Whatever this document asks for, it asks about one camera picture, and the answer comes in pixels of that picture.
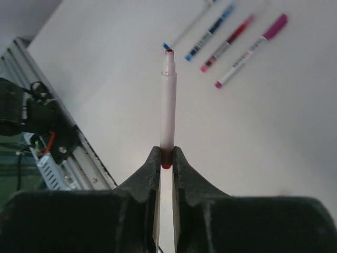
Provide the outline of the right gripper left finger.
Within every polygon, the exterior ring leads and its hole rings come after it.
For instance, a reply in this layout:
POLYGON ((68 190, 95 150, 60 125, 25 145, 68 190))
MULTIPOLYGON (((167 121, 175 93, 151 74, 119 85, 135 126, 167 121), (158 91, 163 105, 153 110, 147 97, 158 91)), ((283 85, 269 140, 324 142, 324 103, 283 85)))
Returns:
POLYGON ((1 252, 157 252, 161 152, 109 190, 36 190, 1 212, 1 252))

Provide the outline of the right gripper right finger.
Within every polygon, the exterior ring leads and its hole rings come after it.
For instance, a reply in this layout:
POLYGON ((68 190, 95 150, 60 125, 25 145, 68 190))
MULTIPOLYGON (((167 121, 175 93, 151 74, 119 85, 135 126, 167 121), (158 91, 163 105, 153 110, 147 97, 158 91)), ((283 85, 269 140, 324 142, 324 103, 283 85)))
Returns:
POLYGON ((233 197, 173 149, 176 252, 336 252, 336 226, 310 197, 233 197))

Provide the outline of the thin white red-tip pen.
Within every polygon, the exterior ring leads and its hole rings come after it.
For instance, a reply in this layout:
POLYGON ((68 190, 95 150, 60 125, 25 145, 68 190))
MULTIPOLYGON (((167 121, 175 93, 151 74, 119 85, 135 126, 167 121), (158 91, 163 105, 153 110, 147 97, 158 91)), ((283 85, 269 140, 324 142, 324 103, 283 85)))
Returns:
POLYGON ((254 44, 252 44, 248 50, 241 55, 234 64, 229 68, 228 71, 226 71, 221 78, 219 78, 214 86, 218 89, 220 89, 222 86, 224 86, 248 61, 249 58, 253 56, 253 54, 265 43, 267 42, 267 39, 264 36, 261 36, 254 44))

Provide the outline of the blue gel pen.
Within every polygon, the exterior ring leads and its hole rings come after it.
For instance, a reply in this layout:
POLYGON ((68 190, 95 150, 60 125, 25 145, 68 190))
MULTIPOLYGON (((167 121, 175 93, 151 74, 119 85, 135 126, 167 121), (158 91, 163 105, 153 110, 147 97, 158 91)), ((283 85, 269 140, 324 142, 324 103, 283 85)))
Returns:
POLYGON ((237 6, 237 1, 232 1, 222 14, 212 24, 211 27, 202 35, 202 37, 193 45, 191 50, 186 54, 185 59, 189 62, 193 57, 207 44, 207 42, 213 37, 219 27, 225 22, 225 20, 232 14, 237 6))

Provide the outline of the red gel pen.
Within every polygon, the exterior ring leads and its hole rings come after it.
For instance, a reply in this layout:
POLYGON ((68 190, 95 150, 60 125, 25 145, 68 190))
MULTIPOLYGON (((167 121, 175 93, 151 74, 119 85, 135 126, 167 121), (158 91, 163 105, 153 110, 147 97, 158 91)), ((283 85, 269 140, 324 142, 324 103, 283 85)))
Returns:
POLYGON ((206 73, 209 68, 225 53, 240 35, 256 20, 257 14, 250 14, 244 22, 210 55, 200 67, 201 72, 206 73))

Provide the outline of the blue white marker pen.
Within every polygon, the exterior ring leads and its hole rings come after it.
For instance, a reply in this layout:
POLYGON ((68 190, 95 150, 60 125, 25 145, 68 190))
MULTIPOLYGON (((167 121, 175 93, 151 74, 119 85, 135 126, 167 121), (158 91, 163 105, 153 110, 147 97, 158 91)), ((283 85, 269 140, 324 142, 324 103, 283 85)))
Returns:
POLYGON ((198 23, 198 21, 205 16, 205 14, 213 7, 216 2, 217 0, 204 1, 204 6, 198 12, 198 14, 193 17, 193 19, 191 19, 189 23, 185 25, 184 29, 177 33, 173 39, 168 42, 163 42, 163 48, 165 50, 174 48, 184 38, 184 36, 198 23))

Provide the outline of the purple pen cap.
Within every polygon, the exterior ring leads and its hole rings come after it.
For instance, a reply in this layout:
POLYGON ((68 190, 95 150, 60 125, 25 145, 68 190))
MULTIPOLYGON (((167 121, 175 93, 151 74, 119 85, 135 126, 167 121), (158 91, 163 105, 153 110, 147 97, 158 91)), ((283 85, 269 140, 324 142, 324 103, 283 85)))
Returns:
POLYGON ((266 40, 271 40, 287 23, 288 16, 286 14, 281 14, 262 36, 266 40))

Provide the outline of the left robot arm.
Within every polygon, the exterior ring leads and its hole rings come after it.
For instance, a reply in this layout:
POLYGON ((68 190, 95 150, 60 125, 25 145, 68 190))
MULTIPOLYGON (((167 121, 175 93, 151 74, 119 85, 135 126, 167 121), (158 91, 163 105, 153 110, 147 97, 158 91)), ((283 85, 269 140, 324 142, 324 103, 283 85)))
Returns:
POLYGON ((14 136, 28 131, 23 118, 24 99, 27 89, 1 78, 1 135, 14 136))

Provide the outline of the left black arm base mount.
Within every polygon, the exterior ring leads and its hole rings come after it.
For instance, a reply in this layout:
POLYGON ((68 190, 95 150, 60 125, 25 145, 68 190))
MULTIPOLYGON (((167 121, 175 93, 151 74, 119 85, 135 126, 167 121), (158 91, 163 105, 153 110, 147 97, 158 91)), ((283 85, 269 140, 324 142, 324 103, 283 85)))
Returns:
POLYGON ((55 163, 60 165, 80 144, 77 128, 43 82, 31 83, 27 93, 30 95, 26 100, 27 132, 46 142, 47 147, 40 156, 50 152, 55 163))

